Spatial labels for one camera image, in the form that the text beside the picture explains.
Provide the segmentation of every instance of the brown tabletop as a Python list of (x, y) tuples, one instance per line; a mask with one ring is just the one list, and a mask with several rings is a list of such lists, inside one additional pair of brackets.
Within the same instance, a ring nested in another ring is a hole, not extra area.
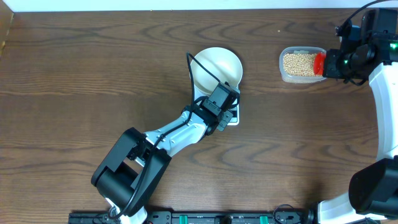
[(107, 209), (94, 170), (127, 128), (179, 116), (191, 96), (185, 52), (214, 46), (243, 62), (241, 122), (174, 156), (149, 204), (264, 211), (346, 192), (377, 153), (371, 89), (285, 83), (279, 55), (338, 48), (335, 26), (352, 12), (17, 13), (0, 61), (0, 222)]

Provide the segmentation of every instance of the container of grains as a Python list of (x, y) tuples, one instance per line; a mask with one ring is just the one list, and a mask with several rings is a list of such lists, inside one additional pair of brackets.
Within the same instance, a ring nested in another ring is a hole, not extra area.
[(319, 47), (288, 47), (279, 56), (279, 69), (282, 79), (289, 83), (315, 83), (322, 81), (321, 75), (313, 72), (313, 64), (318, 53), (326, 53)]

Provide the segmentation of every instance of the white background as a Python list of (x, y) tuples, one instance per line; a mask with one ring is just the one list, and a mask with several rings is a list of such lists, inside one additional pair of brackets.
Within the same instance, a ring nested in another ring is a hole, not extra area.
[[(373, 0), (3, 0), (14, 12), (361, 7)], [(398, 1), (374, 7), (398, 7)]]

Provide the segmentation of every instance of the plastic container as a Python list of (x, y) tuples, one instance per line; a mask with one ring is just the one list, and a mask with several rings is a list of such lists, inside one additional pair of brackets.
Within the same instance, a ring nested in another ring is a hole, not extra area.
[(326, 78), (321, 75), (317, 75), (314, 77), (306, 77), (306, 76), (298, 76), (298, 75), (290, 75), (284, 69), (284, 55), (285, 54), (318, 54), (318, 53), (326, 53), (326, 50), (319, 47), (288, 47), (282, 51), (279, 56), (279, 69), (282, 74), (282, 79), (285, 82), (289, 83), (315, 83)]

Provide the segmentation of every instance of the grain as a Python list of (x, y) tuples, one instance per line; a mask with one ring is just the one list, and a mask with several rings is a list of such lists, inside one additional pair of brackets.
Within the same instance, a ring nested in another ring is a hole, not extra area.
[(284, 69), (290, 75), (315, 76), (313, 63), (316, 54), (285, 54)]

